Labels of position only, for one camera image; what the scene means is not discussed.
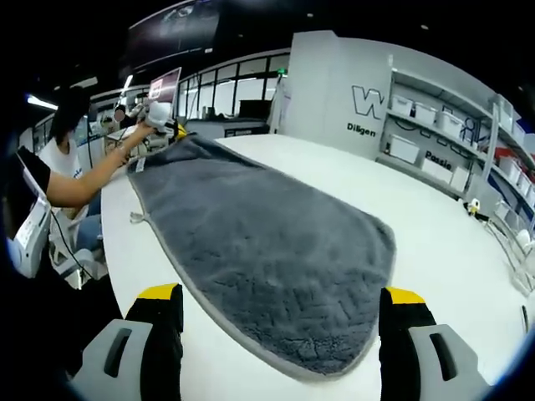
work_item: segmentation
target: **white table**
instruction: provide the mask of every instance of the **white table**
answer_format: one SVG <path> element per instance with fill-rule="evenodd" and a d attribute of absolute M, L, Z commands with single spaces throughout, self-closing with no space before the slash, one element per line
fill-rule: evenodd
<path fill-rule="evenodd" d="M 476 351 L 479 370 L 495 383 L 523 340 L 525 299 L 509 282 L 495 239 L 437 190 L 375 162 L 281 135 L 219 140 L 228 148 L 295 177 L 392 227 L 397 256 L 392 285 L 426 300 Z M 104 250 L 120 310 L 126 314 L 147 287 L 180 282 L 148 224 L 130 223 L 141 205 L 119 173 L 102 191 Z M 343 378 L 301 383 L 242 348 L 184 287 L 184 399 L 379 400 L 380 340 Z"/>

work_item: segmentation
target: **white shelf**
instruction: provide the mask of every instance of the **white shelf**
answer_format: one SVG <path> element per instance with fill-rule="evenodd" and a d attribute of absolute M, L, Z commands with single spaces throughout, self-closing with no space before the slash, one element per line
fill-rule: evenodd
<path fill-rule="evenodd" d="M 384 153 L 380 153 L 379 156 L 377 156 L 377 159 L 375 159 L 375 161 L 382 165 L 386 165 L 387 167 L 390 167 L 391 169 L 398 170 L 401 173 L 407 174 L 411 176 L 412 178 L 415 178 L 419 181 L 422 181 L 426 183 L 427 185 L 432 186 L 436 190 L 439 190 L 440 192 L 448 196 L 451 196 L 454 198 L 463 197 L 462 192 L 456 190 L 447 182 L 443 180 L 439 180 L 435 178 L 434 176 L 425 173 L 424 171 L 422 171 L 415 165 L 407 163 L 406 161 L 397 159 L 393 156 L 389 156 Z"/>
<path fill-rule="evenodd" d="M 448 89 L 435 81 L 399 69 L 392 69 L 392 76 L 394 82 L 397 84 L 419 90 L 449 103 L 469 116 L 482 120 L 485 125 L 490 125 L 492 122 L 492 113 L 490 111 L 476 104 L 476 102 L 468 99 L 466 96 L 458 94 L 456 91 Z"/>
<path fill-rule="evenodd" d="M 497 165 L 492 165 L 492 171 L 498 174 L 502 178 L 502 180 L 507 182 L 507 184 L 511 187 L 512 192 L 515 194 L 515 196 L 518 199 L 520 199 L 524 203 L 524 205 L 526 205 L 529 208 L 529 210 L 535 215 L 535 208 L 533 207 L 533 205 L 530 205 L 527 202 L 526 196 L 520 193 L 520 190 L 518 189 L 517 185 L 513 183 L 511 180 L 509 180 L 509 177 L 507 176 L 507 174 L 504 171 L 502 171 Z"/>
<path fill-rule="evenodd" d="M 471 146 L 469 146 L 468 144 L 466 144 L 462 140 L 454 138 L 453 136 L 451 136 L 451 135 L 447 134 L 446 132 L 440 130 L 438 127 L 435 127 L 434 125 L 428 125 L 428 124 L 422 123 L 421 121 L 419 121 L 418 119 L 415 119 L 414 117 L 410 117 L 408 115 L 398 113 L 398 112 L 396 112 L 394 110 L 391 110 L 391 109 L 387 109 L 386 113 L 387 113 L 387 115 L 389 115 L 389 116 L 391 116 L 391 117 L 393 117 L 395 119 L 402 119 L 402 120 L 406 121 L 407 123 L 410 123 L 412 125 L 420 127 L 420 128 L 422 128 L 422 129 L 424 129 L 426 131 L 431 132 L 434 135 L 440 136 L 442 139 L 446 140 L 450 144 L 453 144 L 454 146 L 463 149 L 466 153 L 470 154 L 471 156 L 474 156 L 474 157 L 478 158 L 479 160 L 481 160 L 483 162 L 485 161 L 485 159 L 487 157 L 484 153 L 482 153 L 482 152 L 480 152 L 478 150 L 475 150 L 474 148 L 472 148 Z"/>
<path fill-rule="evenodd" d="M 510 147 L 529 170 L 535 170 L 535 161 L 529 152 L 517 140 L 506 131 L 501 124 L 498 125 L 498 138 Z"/>

